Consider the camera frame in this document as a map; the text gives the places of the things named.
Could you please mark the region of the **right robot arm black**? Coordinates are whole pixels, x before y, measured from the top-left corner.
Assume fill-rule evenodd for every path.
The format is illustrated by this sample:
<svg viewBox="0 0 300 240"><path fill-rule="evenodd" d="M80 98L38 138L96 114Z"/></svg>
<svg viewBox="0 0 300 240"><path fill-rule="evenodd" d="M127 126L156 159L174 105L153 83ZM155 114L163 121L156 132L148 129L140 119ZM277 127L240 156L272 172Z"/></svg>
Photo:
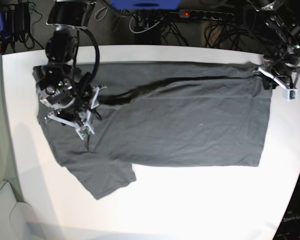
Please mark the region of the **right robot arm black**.
<svg viewBox="0 0 300 240"><path fill-rule="evenodd" d="M88 114L102 119L92 102L97 93L91 86L100 64L99 46L88 30L95 4L94 0L54 2L46 21L55 28L45 47L48 62L33 68L39 101L56 117L79 125L87 121ZM76 66L80 32L89 37L95 51L93 69L85 74Z"/></svg>

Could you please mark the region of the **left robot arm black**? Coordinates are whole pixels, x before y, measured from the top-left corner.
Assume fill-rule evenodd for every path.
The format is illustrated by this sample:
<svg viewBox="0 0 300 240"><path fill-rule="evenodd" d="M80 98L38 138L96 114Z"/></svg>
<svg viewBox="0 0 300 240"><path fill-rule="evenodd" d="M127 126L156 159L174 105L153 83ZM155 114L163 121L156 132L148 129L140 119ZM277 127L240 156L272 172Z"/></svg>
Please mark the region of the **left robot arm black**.
<svg viewBox="0 0 300 240"><path fill-rule="evenodd" d="M284 83L292 79L300 63L300 25L284 0L249 0L251 6L265 17L264 24L273 30L279 43L277 50L265 55L262 64Z"/></svg>

